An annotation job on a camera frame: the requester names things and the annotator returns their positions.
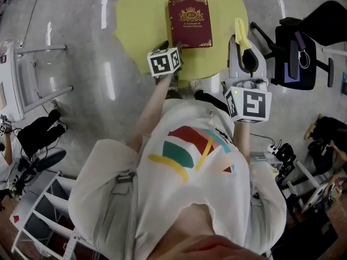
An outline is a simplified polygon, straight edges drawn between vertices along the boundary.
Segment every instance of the white t-shirt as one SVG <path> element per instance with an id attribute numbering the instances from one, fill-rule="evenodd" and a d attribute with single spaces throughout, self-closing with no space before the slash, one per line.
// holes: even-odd
<path id="1" fill-rule="evenodd" d="M 15 134 L 11 134 L 12 147 L 12 164 L 9 166 L 5 160 L 5 151 L 1 151 L 0 155 L 0 190 L 9 188 L 9 178 L 11 172 L 17 167 L 21 159 L 21 143 Z"/>
<path id="2" fill-rule="evenodd" d="M 102 186 L 120 170 L 137 167 L 135 259 L 147 259 L 180 210 L 192 203 L 208 206 L 216 234 L 265 252 L 283 233 L 286 204 L 267 163 L 248 167 L 231 143 L 233 126 L 210 103 L 167 100 L 140 155 L 111 140 L 99 152 L 93 150 L 69 200 L 75 226 L 92 240 L 103 208 Z M 250 181 L 260 199 L 250 196 Z"/>

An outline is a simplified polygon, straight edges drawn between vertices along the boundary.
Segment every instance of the black office chair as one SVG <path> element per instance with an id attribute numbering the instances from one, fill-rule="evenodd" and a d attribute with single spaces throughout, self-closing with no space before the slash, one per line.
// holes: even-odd
<path id="1" fill-rule="evenodd" d="M 250 27 L 256 29 L 265 39 L 271 53 L 265 55 L 265 59 L 275 57 L 275 78 L 271 82 L 292 89 L 310 90 L 316 83 L 316 66 L 328 73 L 327 86 L 332 87 L 334 63 L 329 58 L 325 64 L 317 60 L 316 44 L 323 46 L 347 41 L 347 10 L 336 1 L 328 1 L 319 6 L 305 19 L 286 17 L 280 20 L 281 26 L 276 27 L 276 44 L 264 33 L 260 27 L 252 22 Z M 298 52 L 300 45 L 295 34 L 299 32 L 299 38 L 306 46 L 305 51 L 310 57 L 310 65 L 303 69 L 299 66 Z M 305 54 L 302 53 L 302 65 L 307 65 Z"/>

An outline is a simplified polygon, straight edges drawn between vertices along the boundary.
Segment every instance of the yellow round table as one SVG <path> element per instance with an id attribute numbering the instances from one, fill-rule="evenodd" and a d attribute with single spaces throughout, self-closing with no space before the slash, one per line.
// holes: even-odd
<path id="1" fill-rule="evenodd" d="M 119 0 L 115 6 L 117 30 L 125 51 L 142 74 L 149 74 L 147 54 L 165 40 L 171 43 L 169 0 Z M 184 81 L 210 77 L 227 67 L 228 44 L 235 34 L 235 19 L 241 18 L 248 33 L 248 17 L 242 0 L 207 0 L 209 4 L 213 47 L 183 49 L 184 65 L 179 72 Z"/>

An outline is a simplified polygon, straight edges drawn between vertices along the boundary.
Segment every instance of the book cover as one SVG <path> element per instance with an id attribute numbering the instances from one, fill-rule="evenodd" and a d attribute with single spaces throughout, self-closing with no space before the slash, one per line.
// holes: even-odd
<path id="1" fill-rule="evenodd" d="M 170 0 L 172 42 L 183 48 L 212 47 L 212 30 L 207 0 Z"/>

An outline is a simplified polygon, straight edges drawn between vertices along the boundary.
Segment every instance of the red book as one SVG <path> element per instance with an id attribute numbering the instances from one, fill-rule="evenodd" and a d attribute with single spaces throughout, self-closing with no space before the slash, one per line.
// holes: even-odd
<path id="1" fill-rule="evenodd" d="M 212 31 L 207 0 L 170 0 L 172 42 L 183 48 L 211 47 Z"/>

